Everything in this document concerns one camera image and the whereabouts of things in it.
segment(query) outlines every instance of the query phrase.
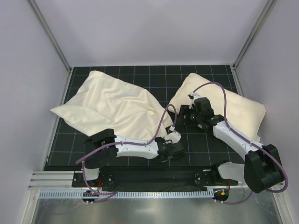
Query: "black bracket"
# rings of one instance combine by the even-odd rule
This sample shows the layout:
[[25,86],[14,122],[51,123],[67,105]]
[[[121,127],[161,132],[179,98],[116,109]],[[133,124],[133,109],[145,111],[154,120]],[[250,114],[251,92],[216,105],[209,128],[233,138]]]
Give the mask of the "black bracket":
[[[105,129],[104,131],[90,136],[84,142],[85,154],[88,154],[105,144],[115,142],[115,137],[116,136],[113,129]],[[94,169],[106,166],[117,156],[117,152],[118,148],[116,148],[115,146],[111,146],[106,148],[105,150],[101,150],[86,159],[85,167],[88,169]]]
[[[280,164],[278,150],[273,145],[263,146]],[[255,193],[260,193],[285,180],[279,167],[262,151],[249,151],[245,155],[244,179],[248,187]]]

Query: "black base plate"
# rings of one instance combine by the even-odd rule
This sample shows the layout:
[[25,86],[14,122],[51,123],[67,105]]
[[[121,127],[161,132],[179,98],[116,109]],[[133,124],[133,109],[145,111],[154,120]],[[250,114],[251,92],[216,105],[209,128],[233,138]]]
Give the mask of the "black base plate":
[[[208,186],[227,186],[211,167],[102,167],[97,180],[88,182],[104,191],[186,192],[203,191]],[[86,187],[82,173],[75,173],[72,187]],[[230,185],[238,185],[230,180]]]

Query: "wire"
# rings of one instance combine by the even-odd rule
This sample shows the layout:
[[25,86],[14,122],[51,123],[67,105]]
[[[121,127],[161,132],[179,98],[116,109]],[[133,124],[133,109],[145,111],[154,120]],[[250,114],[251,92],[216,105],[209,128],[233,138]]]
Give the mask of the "wire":
[[98,151],[100,151],[100,150],[102,150],[102,149],[104,149],[104,148],[110,147],[110,146],[122,145],[122,144],[135,145],[135,146],[147,146],[147,145],[149,145],[149,144],[152,143],[152,142],[155,140],[155,138],[158,136],[159,130],[160,130],[161,125],[162,125],[162,123],[163,123],[164,116],[165,116],[165,114],[166,114],[166,112],[167,112],[167,110],[168,110],[168,108],[169,108],[170,106],[171,106],[171,107],[173,108],[173,110],[174,110],[174,122],[173,122],[173,127],[174,127],[175,124],[176,124],[176,122],[177,122],[177,116],[178,116],[178,115],[177,115],[177,110],[176,110],[176,108],[174,107],[174,105],[172,105],[172,104],[168,104],[168,105],[166,106],[166,108],[165,108],[165,110],[164,110],[162,116],[161,116],[161,119],[160,119],[158,128],[157,128],[157,130],[156,130],[156,133],[154,134],[154,137],[153,137],[151,140],[149,140],[147,143],[136,143],[136,142],[131,142],[131,141],[108,143],[108,144],[105,144],[105,145],[103,145],[103,146],[101,146],[101,147],[99,147],[99,148],[93,150],[93,151],[90,152],[89,154],[83,156],[82,158],[80,158],[79,160],[76,161],[76,164],[79,164],[79,163],[85,161],[88,157],[90,157],[90,156],[92,156],[93,154],[97,153]]
[[230,190],[230,181],[228,179],[228,191]]
[[249,193],[249,195],[244,200],[239,201],[239,202],[224,202],[224,201],[219,201],[219,200],[214,200],[214,201],[218,202],[218,203],[221,203],[221,204],[238,205],[238,204],[242,204],[242,203],[248,201],[251,198],[252,194],[253,194],[253,191],[251,191]]
[[[268,156],[280,169],[280,171],[282,172],[284,178],[285,178],[285,185],[283,186],[282,189],[280,190],[271,190],[271,189],[267,189],[267,191],[269,192],[272,192],[272,193],[281,193],[281,192],[284,192],[288,185],[289,185],[289,178],[286,174],[286,171],[285,169],[281,166],[281,164],[272,156],[270,155],[266,150],[264,150],[262,147],[258,146],[257,144],[255,143],[251,143],[251,141],[247,138],[245,138],[244,136],[242,136],[241,134],[239,134],[236,130],[234,130],[228,123],[228,119],[227,119],[227,96],[226,96],[226,93],[225,93],[225,89],[223,88],[223,86],[220,84],[220,83],[217,83],[217,82],[209,82],[209,83],[205,83],[199,87],[197,87],[193,92],[196,92],[197,90],[199,90],[200,88],[206,86],[206,85],[209,85],[209,84],[215,84],[217,86],[219,86],[221,89],[222,89],[222,92],[223,92],[223,96],[224,96],[224,113],[223,113],[223,116],[224,116],[224,121],[227,125],[227,127],[235,134],[237,135],[239,138],[241,138],[242,140],[244,140],[245,142],[251,144],[252,146],[254,146],[255,148],[261,150],[266,156]],[[245,201],[247,201],[252,195],[252,191],[250,193],[250,195],[248,196],[248,198],[246,198],[245,200],[241,201],[241,202],[237,202],[237,203],[225,203],[225,204],[240,204],[240,203],[243,203]]]
[[83,175],[83,180],[85,185],[88,187],[88,189],[93,192],[95,195],[116,195],[116,192],[109,192],[109,193],[101,193],[101,192],[97,192],[94,189],[92,189],[91,186],[89,186],[87,179],[86,179],[86,175],[85,175],[85,161],[82,161],[82,175]]

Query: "crumpled pillow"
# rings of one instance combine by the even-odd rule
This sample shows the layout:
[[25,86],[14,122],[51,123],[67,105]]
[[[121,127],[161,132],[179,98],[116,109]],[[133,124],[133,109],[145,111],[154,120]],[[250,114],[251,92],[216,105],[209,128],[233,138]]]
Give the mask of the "crumpled pillow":
[[[77,94],[51,111],[87,136],[112,128],[125,138],[149,140],[158,127],[164,108],[146,89],[103,72],[91,71]],[[172,125],[168,113],[158,136]]]

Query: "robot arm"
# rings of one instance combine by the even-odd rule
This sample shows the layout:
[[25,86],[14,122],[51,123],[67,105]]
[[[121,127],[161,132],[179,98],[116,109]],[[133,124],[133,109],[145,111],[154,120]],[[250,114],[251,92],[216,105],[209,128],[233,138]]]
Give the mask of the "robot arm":
[[232,179],[247,183],[248,187],[255,193],[268,189],[284,180],[279,168],[252,144],[263,148],[270,153],[280,164],[278,150],[273,145],[263,144],[250,140],[244,141],[231,131],[233,128],[238,134],[248,139],[246,135],[234,128],[229,127],[221,115],[214,115],[210,101],[197,93],[191,93],[189,98],[191,105],[181,105],[179,123],[183,125],[194,125],[211,133],[216,138],[227,143],[245,161],[245,164],[234,164],[226,162],[218,167],[223,179]]
[[149,140],[135,140],[123,138],[114,134],[113,129],[106,129],[87,138],[84,142],[85,154],[93,150],[115,142],[129,142],[130,144],[119,144],[107,147],[93,154],[85,160],[85,175],[88,181],[95,180],[99,176],[99,168],[106,166],[116,157],[136,156],[145,159],[155,159],[166,162],[169,159],[180,159],[184,156],[184,148],[179,142],[181,135],[170,128],[170,133],[164,137],[157,137],[153,142]]

